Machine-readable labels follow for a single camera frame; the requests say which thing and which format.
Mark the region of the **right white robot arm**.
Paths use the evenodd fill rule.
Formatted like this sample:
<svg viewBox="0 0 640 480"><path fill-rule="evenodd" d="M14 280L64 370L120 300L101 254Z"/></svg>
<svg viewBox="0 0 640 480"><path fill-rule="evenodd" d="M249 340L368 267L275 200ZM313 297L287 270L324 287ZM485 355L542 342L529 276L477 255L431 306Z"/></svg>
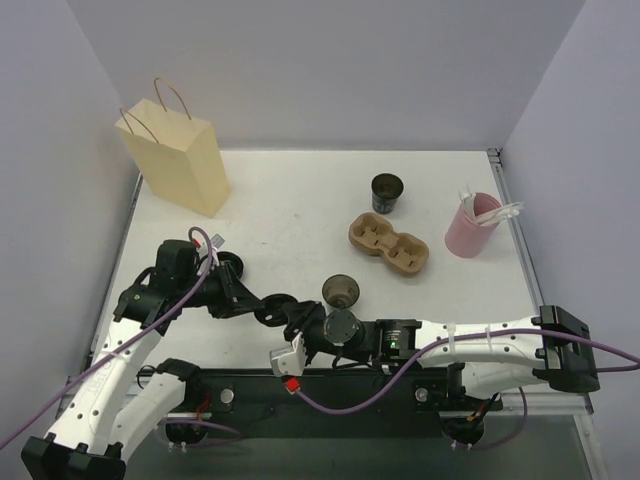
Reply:
<svg viewBox="0 0 640 480"><path fill-rule="evenodd" d="M464 408L476 399L546 383L564 393L591 393L600 383L589 327L559 306L497 323L416 319L360 320L349 310L327 313L319 302L287 303L286 346L270 353L274 374L299 376L324 353L377 368L454 369L446 401Z"/></svg>

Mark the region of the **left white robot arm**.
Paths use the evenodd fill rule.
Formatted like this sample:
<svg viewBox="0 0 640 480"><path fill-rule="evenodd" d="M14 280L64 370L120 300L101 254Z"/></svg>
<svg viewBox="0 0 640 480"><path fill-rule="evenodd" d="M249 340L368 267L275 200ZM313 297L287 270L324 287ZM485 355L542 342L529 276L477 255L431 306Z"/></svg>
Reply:
<svg viewBox="0 0 640 480"><path fill-rule="evenodd" d="M77 378L66 411L43 437L30 437L21 460L34 479L122 479L127 462L173 408L203 398L198 366L169 359L133 400L124 400L145 360L186 308L232 318L263 306L242 283L232 252L194 240L166 240L155 264L123 291L94 364Z"/></svg>

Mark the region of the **black cup lid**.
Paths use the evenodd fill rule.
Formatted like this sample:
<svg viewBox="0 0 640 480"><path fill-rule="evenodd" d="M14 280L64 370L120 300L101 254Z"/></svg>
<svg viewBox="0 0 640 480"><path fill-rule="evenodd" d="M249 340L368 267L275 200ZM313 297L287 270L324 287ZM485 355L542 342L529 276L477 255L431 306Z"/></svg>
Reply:
<svg viewBox="0 0 640 480"><path fill-rule="evenodd" d="M283 311L283 306L289 303L296 303L297 299L289 294L276 293L262 299L263 307L254 312L255 319L262 325L275 328L285 326L288 317Z"/></svg>

